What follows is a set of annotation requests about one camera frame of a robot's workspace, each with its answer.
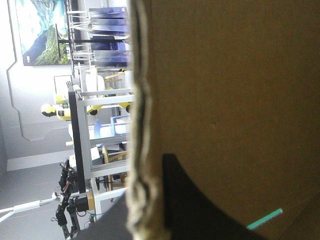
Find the yellow robot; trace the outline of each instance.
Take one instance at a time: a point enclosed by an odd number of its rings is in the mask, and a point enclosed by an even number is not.
[[[46,117],[57,116],[57,118],[68,121],[71,120],[71,112],[69,108],[69,102],[62,95],[55,97],[56,105],[43,104],[41,106],[41,112]],[[86,111],[90,115],[97,115],[98,110],[102,108],[102,105],[87,106]]]

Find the gray floor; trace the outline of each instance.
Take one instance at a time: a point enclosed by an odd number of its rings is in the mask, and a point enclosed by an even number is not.
[[[57,163],[7,172],[0,182],[0,209],[51,198],[54,191],[59,191],[60,174],[61,168]],[[106,202],[105,205],[109,208],[110,202]],[[51,221],[57,206],[58,202],[52,201],[40,208],[11,216],[0,223],[0,240],[65,239],[57,222]],[[88,214],[79,217],[81,228],[88,219]]]

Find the cable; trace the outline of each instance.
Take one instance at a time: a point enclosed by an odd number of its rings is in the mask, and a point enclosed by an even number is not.
[[[88,214],[91,214],[91,215],[93,215],[93,216],[99,216],[99,215],[102,215],[103,213],[100,213],[100,214],[94,214],[94,213],[91,213],[91,212],[89,212],[89,211],[85,211],[86,213],[88,213]]]
[[[87,211],[85,211],[84,215],[80,215],[78,211],[75,211],[75,212],[79,217],[84,217],[85,215],[87,215]]]
[[[83,228],[86,229],[86,224],[90,223],[90,221],[86,221],[84,224],[83,224]]]

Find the shelving unit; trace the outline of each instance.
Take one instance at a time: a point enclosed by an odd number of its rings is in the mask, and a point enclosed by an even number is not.
[[[100,111],[110,108],[113,110],[118,108],[121,103],[133,102],[135,96],[133,95],[134,89],[131,86],[117,89],[114,82],[109,83],[113,89],[98,90],[98,80],[97,90],[87,91],[86,79],[83,72],[89,73],[90,69],[94,67],[94,55],[91,50],[91,43],[103,43],[104,41],[128,43],[130,37],[115,36],[114,39],[92,39],[92,33],[90,33],[90,29],[88,28],[88,24],[90,23],[89,12],[72,9],[72,0],[66,0],[65,8],[68,20],[67,42],[70,48],[69,56],[71,59],[72,75],[75,77],[75,73],[78,74],[81,88],[75,89],[72,84],[68,87],[79,196],[84,197],[88,192],[91,193],[95,203],[95,214],[99,215],[102,213],[101,202],[120,196],[125,191],[125,188],[101,192],[98,190],[96,178],[129,171],[129,160],[123,159],[111,163],[93,165],[91,148],[97,145],[113,146],[127,142],[129,135],[120,134],[111,137],[90,139],[87,106],[103,105]],[[86,36],[87,39],[76,39],[76,36],[79,35],[76,34],[76,31],[82,32],[82,38]],[[115,75],[119,70],[119,68],[100,66],[96,72],[105,78],[109,75]],[[113,110],[112,113],[114,117],[119,115],[118,111]]]

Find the white pipe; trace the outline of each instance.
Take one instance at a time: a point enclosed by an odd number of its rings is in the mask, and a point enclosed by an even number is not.
[[[0,210],[0,214],[5,213],[5,212],[10,212],[10,211],[13,211],[13,210],[14,210],[14,208],[13,208],[13,207],[9,207],[9,208],[5,208],[5,209],[1,209],[1,210]]]
[[[14,211],[10,211],[8,212],[6,215],[0,217],[0,223],[4,220],[6,220],[8,217],[12,216],[15,212]]]

